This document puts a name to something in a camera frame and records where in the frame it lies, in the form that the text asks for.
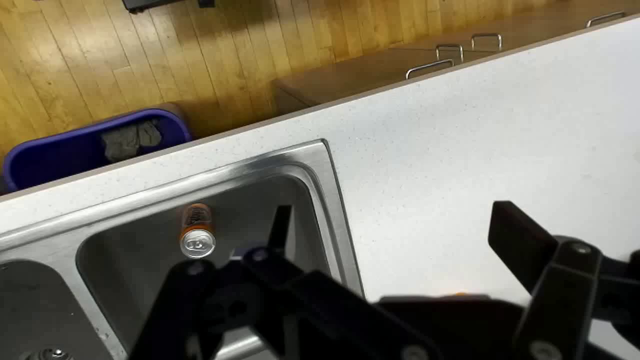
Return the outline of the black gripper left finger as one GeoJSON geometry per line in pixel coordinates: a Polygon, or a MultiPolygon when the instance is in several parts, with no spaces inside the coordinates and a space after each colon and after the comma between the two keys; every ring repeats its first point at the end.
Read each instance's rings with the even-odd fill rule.
{"type": "Polygon", "coordinates": [[[280,206],[269,241],[224,266],[173,266],[128,360],[214,360],[224,336],[240,327],[278,360],[441,360],[433,338],[289,260],[291,216],[280,206]]]}

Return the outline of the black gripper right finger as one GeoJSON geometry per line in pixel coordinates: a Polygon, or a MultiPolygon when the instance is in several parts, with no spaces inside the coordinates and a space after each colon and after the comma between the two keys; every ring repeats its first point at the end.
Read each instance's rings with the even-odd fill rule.
{"type": "Polygon", "coordinates": [[[516,360],[621,360],[588,339],[595,320],[640,348],[638,250],[615,260],[551,234],[511,200],[493,203],[489,245],[531,294],[513,339],[516,360]]]}

